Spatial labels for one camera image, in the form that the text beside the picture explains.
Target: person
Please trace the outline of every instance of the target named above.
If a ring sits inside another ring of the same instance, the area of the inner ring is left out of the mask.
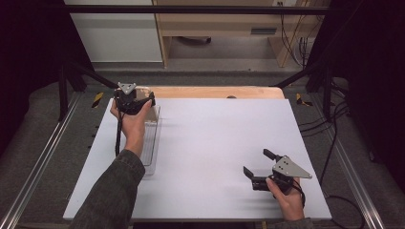
[[[138,114],[126,114],[122,118],[122,132],[126,137],[124,149],[97,180],[69,228],[128,228],[138,185],[145,174],[140,155],[145,133],[144,120],[151,104],[149,100]],[[115,117],[119,116],[114,100],[110,112]],[[276,228],[311,228],[311,220],[304,217],[300,193],[292,189],[285,196],[271,179],[268,178],[266,182],[277,198],[285,220],[275,224]]]

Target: table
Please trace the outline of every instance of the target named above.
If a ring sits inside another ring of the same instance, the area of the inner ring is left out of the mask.
[[[253,191],[243,173],[246,166],[257,176],[269,175],[275,162],[263,156],[264,148],[290,156],[313,175],[313,179],[302,180],[307,196],[305,214],[313,219],[331,218],[289,102],[279,89],[151,89],[162,116],[158,161],[155,174],[145,177],[139,185],[133,220],[280,219],[272,194]],[[184,98],[187,91],[193,98]],[[239,98],[201,98],[230,93]],[[241,98],[251,94],[262,96]],[[114,159],[115,132],[108,130],[114,130],[116,122],[107,108],[64,219],[75,216],[93,184]]]

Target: gray carpet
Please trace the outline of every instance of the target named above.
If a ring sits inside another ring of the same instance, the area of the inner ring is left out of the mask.
[[[256,85],[268,86],[287,77],[287,73],[112,73],[102,75],[113,81],[137,82],[140,85]],[[320,114],[313,106],[298,105],[296,93],[301,93],[303,100],[311,102],[312,97],[305,94],[303,83],[284,89],[286,98],[291,103],[297,123],[311,122]],[[96,93],[106,91],[97,108],[91,108]],[[73,191],[81,168],[90,151],[111,91],[98,85],[89,86],[78,104],[75,115],[53,153],[43,177],[24,211],[20,222],[67,224],[62,218],[68,200]],[[342,99],[334,95],[333,103]],[[35,92],[31,97],[31,106],[26,118],[15,135],[8,150],[0,160],[0,216],[10,208],[18,191],[36,159],[39,157],[48,137],[51,135],[58,116],[57,87],[52,84]],[[387,228],[405,228],[405,196],[396,187],[382,164],[369,161],[368,149],[364,145],[352,119],[342,116],[338,119],[338,136],[351,156],[352,163],[361,176],[372,200]],[[320,176],[330,147],[326,132],[304,137],[309,157],[315,172]],[[340,165],[333,155],[324,179],[323,188],[329,195],[338,195],[355,201],[352,190],[345,179]],[[333,219],[349,228],[360,225],[356,210],[346,202],[329,199],[328,205]],[[317,221],[317,227],[337,228],[330,221]]]

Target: person's left hand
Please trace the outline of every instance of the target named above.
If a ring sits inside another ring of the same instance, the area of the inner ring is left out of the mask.
[[[122,132],[126,137],[126,143],[124,149],[135,153],[140,157],[143,149],[143,136],[145,134],[145,117],[151,109],[152,100],[147,101],[142,109],[136,115],[124,115],[122,118]],[[119,117],[119,112],[117,109],[117,103],[113,99],[113,105],[110,109],[111,114],[116,118]]]

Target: white wall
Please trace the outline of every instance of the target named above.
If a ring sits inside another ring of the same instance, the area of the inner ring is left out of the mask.
[[[67,5],[152,5],[151,0],[65,0]],[[92,62],[161,62],[153,14],[71,14]]]

